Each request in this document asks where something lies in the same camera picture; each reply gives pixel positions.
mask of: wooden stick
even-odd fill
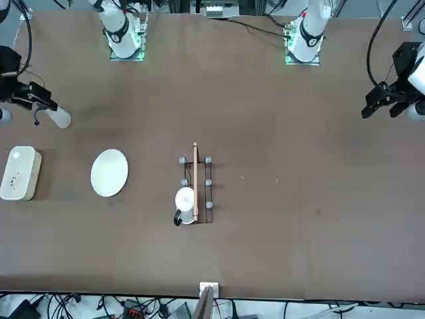
[[[193,219],[198,221],[198,144],[193,143],[193,191],[195,193],[193,205]]]

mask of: white box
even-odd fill
[[[39,178],[41,155],[30,146],[11,150],[1,181],[0,197],[6,201],[29,201]]]

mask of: white container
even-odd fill
[[[195,207],[195,192],[190,187],[183,187],[175,196],[175,206],[177,215],[176,222],[180,219],[182,224],[189,225],[195,221],[193,217],[193,208]]]
[[[67,128],[71,124],[71,115],[58,106],[57,111],[44,110],[59,128]]]
[[[0,197],[6,201],[29,201],[39,178],[41,155],[30,146],[16,146],[7,159],[0,186]]]

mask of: floor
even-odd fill
[[[31,300],[35,297],[34,294],[16,294],[2,298],[0,300],[0,316],[8,316],[16,307],[22,302],[22,300]],[[41,318],[47,317],[47,304],[50,296],[45,297],[39,304],[37,310],[41,314]],[[118,297],[119,300],[125,300],[127,297]],[[139,298],[142,303],[150,298]],[[105,316],[104,309],[96,310],[100,296],[83,296],[80,303],[75,303],[73,300],[67,306],[67,310],[74,318],[78,319],[91,319]],[[170,299],[161,299],[162,303],[166,303]],[[194,299],[177,299],[169,304],[169,311],[172,313],[184,302],[187,303],[191,313],[195,310],[197,300]],[[122,313],[122,307],[112,297],[106,297],[106,308],[108,314],[120,315]],[[214,307],[212,319],[228,318],[232,316],[232,306],[229,300],[217,300],[220,313],[218,313],[217,306]],[[239,317],[256,314],[259,319],[283,319],[284,318],[284,307],[285,302],[268,302],[268,301],[248,301],[248,300],[235,300],[236,310]],[[50,305],[50,317],[57,306],[57,302],[52,301]],[[328,306],[325,304],[300,304],[300,303],[289,303],[286,309],[287,319],[298,319],[307,318],[314,316],[328,310]],[[386,319],[419,319],[425,318],[425,311],[423,310],[406,310],[406,309],[395,309],[395,308],[379,308],[379,307],[356,307],[352,311],[347,312],[343,315],[345,319],[372,319],[372,318],[386,318]],[[321,318],[325,319],[340,319],[338,314],[330,313]]]

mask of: small white block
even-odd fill
[[[199,296],[203,293],[204,289],[211,286],[214,289],[214,298],[218,298],[218,282],[200,282],[199,283]]]

